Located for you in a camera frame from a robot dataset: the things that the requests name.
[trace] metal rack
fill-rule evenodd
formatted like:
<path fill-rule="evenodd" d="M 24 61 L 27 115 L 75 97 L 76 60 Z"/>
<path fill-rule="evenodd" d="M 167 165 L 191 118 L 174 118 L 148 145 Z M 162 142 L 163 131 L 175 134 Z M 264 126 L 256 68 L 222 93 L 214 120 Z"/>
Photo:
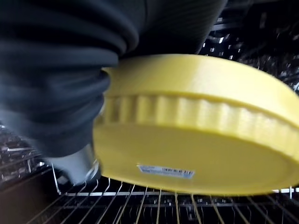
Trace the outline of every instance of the metal rack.
<path fill-rule="evenodd" d="M 105 177 L 90 185 L 59 186 L 54 173 L 53 181 L 59 196 L 27 224 L 299 223 L 299 189 L 294 188 L 264 196 L 214 197 L 177 194 Z"/>
<path fill-rule="evenodd" d="M 31 175 L 46 166 L 40 153 L 28 147 L 0 123 L 0 187 Z"/>

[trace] dishwasher rack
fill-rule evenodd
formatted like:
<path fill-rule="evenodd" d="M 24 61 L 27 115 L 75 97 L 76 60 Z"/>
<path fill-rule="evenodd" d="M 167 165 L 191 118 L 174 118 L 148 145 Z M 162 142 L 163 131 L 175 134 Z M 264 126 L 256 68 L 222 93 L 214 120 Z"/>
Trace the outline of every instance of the dishwasher rack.
<path fill-rule="evenodd" d="M 299 223 L 297 188 L 264 196 L 215 197 L 178 194 L 105 177 L 89 185 L 60 186 L 61 177 L 53 173 L 59 196 L 27 224 Z"/>

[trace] barcode sticker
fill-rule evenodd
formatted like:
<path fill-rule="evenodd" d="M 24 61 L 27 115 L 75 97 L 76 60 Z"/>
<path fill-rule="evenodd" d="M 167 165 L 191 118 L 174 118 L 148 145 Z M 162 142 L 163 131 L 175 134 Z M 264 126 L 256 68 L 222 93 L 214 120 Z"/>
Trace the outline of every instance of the barcode sticker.
<path fill-rule="evenodd" d="M 179 178 L 191 179 L 194 175 L 194 171 L 183 170 L 183 169 L 173 169 L 168 167 L 159 166 L 144 166 L 137 165 L 141 172 L 147 174 L 161 175 L 161 176 L 174 176 Z"/>

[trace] plastic container lid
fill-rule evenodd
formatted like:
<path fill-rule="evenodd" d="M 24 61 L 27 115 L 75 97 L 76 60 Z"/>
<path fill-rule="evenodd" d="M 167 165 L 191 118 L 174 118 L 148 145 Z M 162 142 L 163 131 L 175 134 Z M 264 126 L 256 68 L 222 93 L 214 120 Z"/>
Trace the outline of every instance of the plastic container lid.
<path fill-rule="evenodd" d="M 94 125 L 104 176 L 177 192 L 250 195 L 299 182 L 299 98 L 247 65 L 127 59 Z"/>

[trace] rack wire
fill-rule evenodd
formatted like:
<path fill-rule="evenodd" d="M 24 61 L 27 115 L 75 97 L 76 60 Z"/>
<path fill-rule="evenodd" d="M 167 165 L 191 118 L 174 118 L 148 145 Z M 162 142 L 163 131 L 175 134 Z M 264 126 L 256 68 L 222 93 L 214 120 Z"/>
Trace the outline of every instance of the rack wire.
<path fill-rule="evenodd" d="M 298 224 L 299 193 L 264 196 L 178 194 L 102 177 L 59 186 L 58 197 L 27 224 Z"/>
<path fill-rule="evenodd" d="M 41 154 L 0 122 L 0 187 L 22 179 L 46 166 Z"/>

